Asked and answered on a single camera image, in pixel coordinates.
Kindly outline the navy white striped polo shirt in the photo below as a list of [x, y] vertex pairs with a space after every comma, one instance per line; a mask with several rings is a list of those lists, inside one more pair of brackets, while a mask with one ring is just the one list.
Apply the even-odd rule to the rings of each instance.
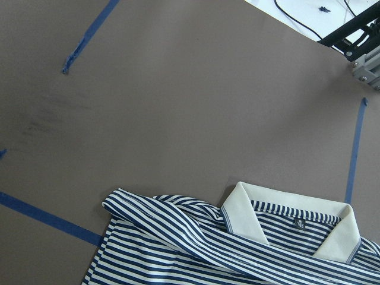
[[378, 284], [349, 204], [239, 182], [221, 207], [123, 189], [84, 284]]

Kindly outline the aluminium frame post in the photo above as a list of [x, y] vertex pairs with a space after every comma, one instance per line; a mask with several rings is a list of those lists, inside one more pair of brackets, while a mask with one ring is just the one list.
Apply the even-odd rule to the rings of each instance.
[[379, 91], [379, 50], [365, 54], [353, 62], [353, 76]]

